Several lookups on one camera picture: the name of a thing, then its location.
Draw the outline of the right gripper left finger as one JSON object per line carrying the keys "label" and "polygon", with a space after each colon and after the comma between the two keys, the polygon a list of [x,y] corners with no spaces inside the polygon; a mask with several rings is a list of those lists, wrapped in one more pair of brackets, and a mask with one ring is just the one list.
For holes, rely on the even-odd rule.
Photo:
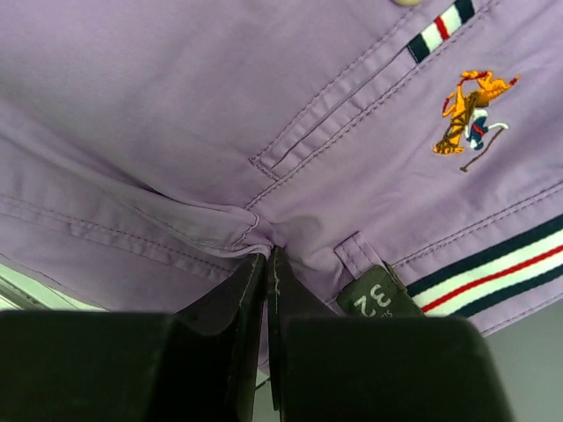
{"label": "right gripper left finger", "polygon": [[2,420],[251,420],[265,266],[174,314],[3,312]]}

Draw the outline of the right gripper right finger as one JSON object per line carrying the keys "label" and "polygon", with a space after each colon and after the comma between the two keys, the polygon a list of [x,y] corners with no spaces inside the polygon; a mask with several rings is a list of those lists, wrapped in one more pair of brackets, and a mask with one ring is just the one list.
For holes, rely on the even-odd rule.
{"label": "right gripper right finger", "polygon": [[267,263],[269,369],[283,421],[510,421],[485,340],[467,320],[424,316],[383,269],[376,297],[340,316],[275,247]]}

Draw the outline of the purple trousers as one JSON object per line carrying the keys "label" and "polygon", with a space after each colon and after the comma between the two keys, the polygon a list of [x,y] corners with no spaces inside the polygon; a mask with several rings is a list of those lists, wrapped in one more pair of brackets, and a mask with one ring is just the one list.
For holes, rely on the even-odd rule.
{"label": "purple trousers", "polygon": [[4,266],[177,311],[276,246],[352,315],[559,300],[561,2],[2,2]]}

